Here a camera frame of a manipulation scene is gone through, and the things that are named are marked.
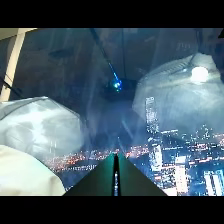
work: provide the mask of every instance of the white fabric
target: white fabric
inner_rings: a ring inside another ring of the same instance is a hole
[[[34,157],[0,145],[0,196],[61,196],[61,180]]]

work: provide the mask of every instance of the cityscape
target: cityscape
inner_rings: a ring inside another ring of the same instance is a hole
[[[169,196],[224,195],[224,134],[203,124],[192,134],[159,129],[154,97],[146,98],[147,144],[96,149],[44,163],[69,190],[111,153],[122,152]]]

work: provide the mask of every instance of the translucent umbrella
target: translucent umbrella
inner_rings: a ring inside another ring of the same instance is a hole
[[[80,116],[47,97],[0,103],[0,145],[40,160],[78,152]]]
[[[195,67],[207,69],[206,81],[192,79]],[[146,74],[138,83],[133,102],[134,111],[144,120],[146,98],[150,97],[154,97],[160,131],[181,129],[191,134],[205,122],[222,130],[224,88],[210,55],[196,53]]]

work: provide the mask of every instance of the glowing light bulb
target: glowing light bulb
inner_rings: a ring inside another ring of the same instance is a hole
[[[204,67],[195,67],[191,73],[191,81],[195,84],[200,84],[208,80],[208,70]]]

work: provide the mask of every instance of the black pointed object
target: black pointed object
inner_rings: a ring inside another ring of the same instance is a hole
[[[219,34],[218,38],[224,38],[224,29],[222,29],[222,32]]]
[[[118,167],[120,196],[166,196],[123,155],[110,155],[64,196],[112,196],[115,167]]]

